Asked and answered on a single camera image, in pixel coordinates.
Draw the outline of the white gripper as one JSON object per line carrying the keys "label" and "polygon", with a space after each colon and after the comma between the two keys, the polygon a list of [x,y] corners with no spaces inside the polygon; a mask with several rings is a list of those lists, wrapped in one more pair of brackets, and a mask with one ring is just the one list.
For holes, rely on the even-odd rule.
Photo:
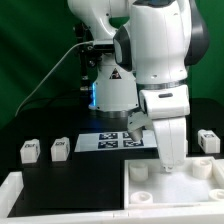
{"label": "white gripper", "polygon": [[152,123],[161,165],[164,172],[171,173],[176,166],[182,166],[185,161],[186,118],[158,119]]}

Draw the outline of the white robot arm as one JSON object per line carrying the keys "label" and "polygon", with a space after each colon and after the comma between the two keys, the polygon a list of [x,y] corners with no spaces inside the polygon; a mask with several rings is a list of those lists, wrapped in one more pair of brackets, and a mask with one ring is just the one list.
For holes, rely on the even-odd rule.
{"label": "white robot arm", "polygon": [[154,131],[162,167],[184,163],[187,68],[209,46],[195,0],[67,0],[89,29],[98,67],[89,109],[128,118],[134,141]]}

